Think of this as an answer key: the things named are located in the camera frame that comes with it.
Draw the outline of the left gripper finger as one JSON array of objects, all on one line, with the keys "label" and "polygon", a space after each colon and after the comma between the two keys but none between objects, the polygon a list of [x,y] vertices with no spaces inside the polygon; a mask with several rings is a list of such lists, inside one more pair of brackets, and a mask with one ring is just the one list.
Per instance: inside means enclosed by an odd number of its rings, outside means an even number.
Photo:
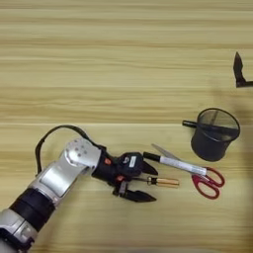
[{"label": "left gripper finger", "polygon": [[157,170],[145,161],[142,161],[141,171],[149,175],[155,175],[155,176],[158,175]]},{"label": "left gripper finger", "polygon": [[148,203],[156,201],[154,197],[142,191],[127,190],[124,194],[124,198],[136,203]]}]

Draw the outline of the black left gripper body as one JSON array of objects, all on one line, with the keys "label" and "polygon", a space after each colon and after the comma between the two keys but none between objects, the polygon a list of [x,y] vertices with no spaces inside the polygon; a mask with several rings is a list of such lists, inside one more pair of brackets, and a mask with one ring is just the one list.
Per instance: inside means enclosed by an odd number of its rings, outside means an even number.
[{"label": "black left gripper body", "polygon": [[128,197],[129,175],[127,167],[129,157],[126,153],[120,157],[113,157],[107,152],[103,152],[92,176],[106,182],[113,187],[113,194],[121,198]]}]

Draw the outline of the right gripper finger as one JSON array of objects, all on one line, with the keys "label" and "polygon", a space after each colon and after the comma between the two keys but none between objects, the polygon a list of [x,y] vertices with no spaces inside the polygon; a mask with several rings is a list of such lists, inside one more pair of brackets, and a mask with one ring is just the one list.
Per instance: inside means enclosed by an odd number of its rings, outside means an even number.
[{"label": "right gripper finger", "polygon": [[245,81],[245,78],[243,77],[242,74],[242,68],[243,68],[242,59],[239,53],[237,52],[235,54],[233,63],[233,71],[237,83],[243,83]]}]

